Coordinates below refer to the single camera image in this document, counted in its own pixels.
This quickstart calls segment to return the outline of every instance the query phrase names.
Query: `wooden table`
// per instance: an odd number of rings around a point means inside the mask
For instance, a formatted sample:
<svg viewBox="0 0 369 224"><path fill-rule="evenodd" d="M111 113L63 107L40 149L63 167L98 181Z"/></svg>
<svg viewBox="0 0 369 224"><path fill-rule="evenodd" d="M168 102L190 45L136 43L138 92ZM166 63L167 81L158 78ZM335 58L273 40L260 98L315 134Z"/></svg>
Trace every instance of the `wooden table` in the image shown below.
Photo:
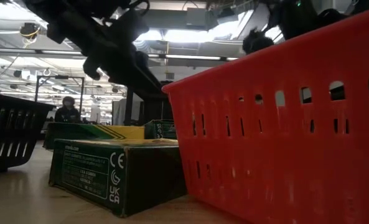
<svg viewBox="0 0 369 224"><path fill-rule="evenodd" d="M52 153L37 144L30 161L0 174L0 223L244 223L185 196L129 218L118 218L64 190L49 187Z"/></svg>

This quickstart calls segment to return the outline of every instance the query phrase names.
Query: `red plastic basket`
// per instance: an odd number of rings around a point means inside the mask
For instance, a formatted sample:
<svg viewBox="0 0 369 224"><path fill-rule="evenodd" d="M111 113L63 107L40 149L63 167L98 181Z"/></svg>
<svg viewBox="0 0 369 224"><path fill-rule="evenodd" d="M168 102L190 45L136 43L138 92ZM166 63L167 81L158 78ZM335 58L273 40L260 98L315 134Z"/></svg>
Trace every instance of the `red plastic basket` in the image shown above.
<svg viewBox="0 0 369 224"><path fill-rule="evenodd" d="M369 224L369 11L164 91L190 194L255 224Z"/></svg>

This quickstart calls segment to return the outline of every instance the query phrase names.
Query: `black plastic basket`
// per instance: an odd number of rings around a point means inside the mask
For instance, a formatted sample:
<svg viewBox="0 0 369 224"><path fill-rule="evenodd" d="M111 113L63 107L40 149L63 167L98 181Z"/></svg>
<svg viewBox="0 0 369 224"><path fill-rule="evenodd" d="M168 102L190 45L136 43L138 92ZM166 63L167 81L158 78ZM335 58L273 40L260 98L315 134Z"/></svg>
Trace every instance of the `black plastic basket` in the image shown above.
<svg viewBox="0 0 369 224"><path fill-rule="evenodd" d="M0 95L0 170L23 165L53 105Z"/></svg>

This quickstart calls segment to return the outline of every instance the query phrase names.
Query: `ce mark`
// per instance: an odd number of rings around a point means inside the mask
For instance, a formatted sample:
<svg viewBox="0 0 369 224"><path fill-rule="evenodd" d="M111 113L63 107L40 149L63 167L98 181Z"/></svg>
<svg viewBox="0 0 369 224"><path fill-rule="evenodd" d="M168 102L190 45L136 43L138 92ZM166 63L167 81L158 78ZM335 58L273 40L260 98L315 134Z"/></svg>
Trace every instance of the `ce mark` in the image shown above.
<svg viewBox="0 0 369 224"><path fill-rule="evenodd" d="M110 156L110 164L112 167L115 168L115 163L113 162L113 157L116 155L116 152L113 152ZM123 157L124 157L124 154L121 153L118 157L118 166L123 169Z"/></svg>

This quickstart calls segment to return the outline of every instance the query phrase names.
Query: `green cardboard box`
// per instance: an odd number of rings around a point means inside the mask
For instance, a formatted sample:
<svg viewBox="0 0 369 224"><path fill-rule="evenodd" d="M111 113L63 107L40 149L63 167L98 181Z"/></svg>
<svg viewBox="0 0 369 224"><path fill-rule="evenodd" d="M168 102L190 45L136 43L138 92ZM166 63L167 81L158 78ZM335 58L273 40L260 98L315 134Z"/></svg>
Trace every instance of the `green cardboard box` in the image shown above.
<svg viewBox="0 0 369 224"><path fill-rule="evenodd" d="M55 142L49 185L61 187L119 217L187 193L176 140Z"/></svg>
<svg viewBox="0 0 369 224"><path fill-rule="evenodd" d="M144 127L49 123L43 147L54 149L56 139L144 139Z"/></svg>
<svg viewBox="0 0 369 224"><path fill-rule="evenodd" d="M177 139L173 120L152 120L144 127L145 139Z"/></svg>

